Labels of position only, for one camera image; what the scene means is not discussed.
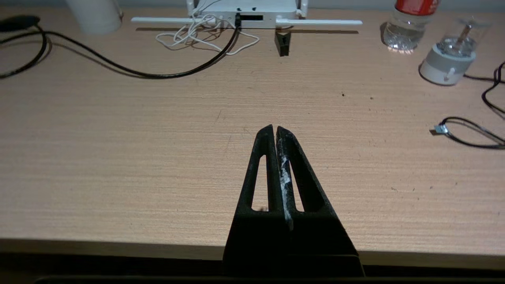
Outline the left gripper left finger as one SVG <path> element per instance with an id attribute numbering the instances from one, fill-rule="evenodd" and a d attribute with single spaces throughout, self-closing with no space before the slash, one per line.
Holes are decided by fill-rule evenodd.
<path id="1" fill-rule="evenodd" d="M 252 208 L 260 159 L 266 159 L 267 211 Z M 273 126 L 254 139 L 245 180 L 223 254 L 224 270 L 236 277 L 273 277 L 281 273 L 288 221 L 283 203 Z"/>

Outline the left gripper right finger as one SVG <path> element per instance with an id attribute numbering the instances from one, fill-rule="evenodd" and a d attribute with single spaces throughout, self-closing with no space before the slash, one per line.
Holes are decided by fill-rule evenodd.
<path id="1" fill-rule="evenodd" d="M 307 277 L 364 276 L 359 254 L 296 136 L 279 126 L 276 147 L 288 260 L 295 272 Z"/>

